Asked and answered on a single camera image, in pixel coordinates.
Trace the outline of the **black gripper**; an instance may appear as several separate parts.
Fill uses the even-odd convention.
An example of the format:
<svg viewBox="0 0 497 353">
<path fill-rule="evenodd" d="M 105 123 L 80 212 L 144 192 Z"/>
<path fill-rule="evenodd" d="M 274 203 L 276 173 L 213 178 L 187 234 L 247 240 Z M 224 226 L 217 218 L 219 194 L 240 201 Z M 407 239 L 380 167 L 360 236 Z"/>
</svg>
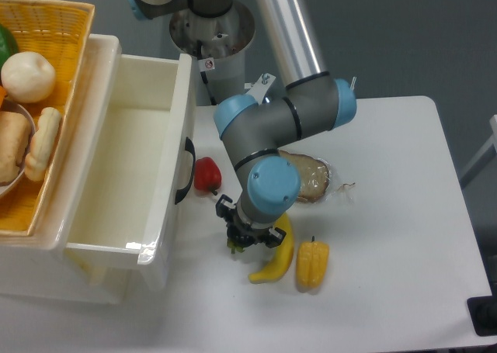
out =
<svg viewBox="0 0 497 353">
<path fill-rule="evenodd" d="M 215 205 L 216 215 L 220 217 L 227 228 L 227 236 L 233 241 L 259 241 L 268 248 L 279 247 L 287 232 L 273 223 L 253 222 L 240 206 L 233 203 L 232 199 L 222 194 Z"/>
</svg>

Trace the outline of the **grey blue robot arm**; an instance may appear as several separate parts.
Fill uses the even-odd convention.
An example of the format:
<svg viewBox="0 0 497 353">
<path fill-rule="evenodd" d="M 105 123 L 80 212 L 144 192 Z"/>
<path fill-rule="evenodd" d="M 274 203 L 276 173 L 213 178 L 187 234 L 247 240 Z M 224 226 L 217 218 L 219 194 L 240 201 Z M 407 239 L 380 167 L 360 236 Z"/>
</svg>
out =
<svg viewBox="0 0 497 353">
<path fill-rule="evenodd" d="M 286 94 L 264 102 L 245 91 L 242 56 L 255 34 L 251 12 L 236 0 L 128 0 L 139 19 L 171 16 L 174 44 L 194 57 L 214 122 L 242 187 L 237 201 L 222 196 L 216 213 L 228 246 L 277 247 L 286 233 L 276 220 L 296 201 L 297 169 L 281 147 L 335 129 L 356 115 L 353 87 L 327 71 L 303 0 L 256 0 Z"/>
</svg>

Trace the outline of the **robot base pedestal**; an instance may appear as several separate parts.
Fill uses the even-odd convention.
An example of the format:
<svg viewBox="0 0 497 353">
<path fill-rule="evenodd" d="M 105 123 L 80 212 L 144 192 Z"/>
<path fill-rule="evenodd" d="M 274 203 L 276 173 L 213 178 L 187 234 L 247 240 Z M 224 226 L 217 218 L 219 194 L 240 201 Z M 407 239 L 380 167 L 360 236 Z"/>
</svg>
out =
<svg viewBox="0 0 497 353">
<path fill-rule="evenodd" d="M 245 52 L 255 36 L 254 18 L 245 5 L 234 1 L 215 18 L 185 9 L 172 15 L 169 32 L 177 48 L 197 62 L 208 104 L 245 92 Z"/>
</svg>

